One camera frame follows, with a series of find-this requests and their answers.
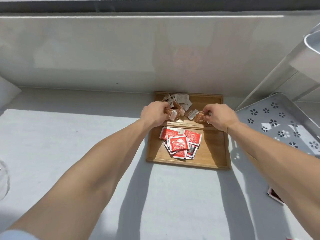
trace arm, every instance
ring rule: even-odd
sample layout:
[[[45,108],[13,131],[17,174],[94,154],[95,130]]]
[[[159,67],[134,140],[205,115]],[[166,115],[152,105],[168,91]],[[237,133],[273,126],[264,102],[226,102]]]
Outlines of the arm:
[[[320,160],[251,129],[225,104],[203,111],[212,112],[205,119],[240,145],[310,236],[320,239]]]
[[[142,140],[166,119],[167,102],[152,102],[141,119],[97,143],[10,229],[41,240],[88,239]]]

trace wooden tray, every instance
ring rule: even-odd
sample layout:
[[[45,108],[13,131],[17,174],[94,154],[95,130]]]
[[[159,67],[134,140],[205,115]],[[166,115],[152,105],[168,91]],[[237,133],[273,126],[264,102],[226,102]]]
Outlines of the wooden tray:
[[[161,101],[166,94],[167,92],[155,92],[155,101]],[[190,93],[189,95],[190,101],[199,111],[202,111],[207,104],[223,103],[223,97],[221,95],[194,93]],[[163,145],[163,140],[159,139],[163,126],[188,129],[202,134],[200,147],[193,160],[176,159],[170,156]],[[197,124],[184,116],[176,122],[168,121],[162,126],[151,130],[146,160],[155,163],[176,164],[191,167],[231,169],[228,143],[229,140],[227,133],[219,131],[208,124]]]

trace white sleeve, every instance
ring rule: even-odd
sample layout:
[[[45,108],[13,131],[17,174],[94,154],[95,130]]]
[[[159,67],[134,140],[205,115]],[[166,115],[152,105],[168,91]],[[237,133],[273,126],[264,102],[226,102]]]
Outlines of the white sleeve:
[[[38,238],[24,231],[8,230],[0,234],[0,240],[38,240]]]

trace hand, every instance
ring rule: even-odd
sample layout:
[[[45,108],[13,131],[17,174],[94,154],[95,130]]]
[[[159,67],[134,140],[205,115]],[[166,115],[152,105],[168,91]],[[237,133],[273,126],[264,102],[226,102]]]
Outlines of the hand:
[[[211,116],[206,115],[205,120],[218,130],[227,132],[230,125],[239,122],[238,116],[234,110],[226,104],[208,104],[203,112],[210,111]]]
[[[168,115],[164,113],[165,108],[170,108],[168,102],[152,102],[143,108],[141,119],[147,122],[150,128],[160,126],[168,119]]]

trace perforated tray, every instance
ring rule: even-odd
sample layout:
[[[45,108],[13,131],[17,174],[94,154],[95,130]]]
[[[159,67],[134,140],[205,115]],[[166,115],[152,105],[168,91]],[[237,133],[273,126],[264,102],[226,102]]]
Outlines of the perforated tray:
[[[241,122],[275,140],[320,156],[320,128],[282,93],[237,111]]]

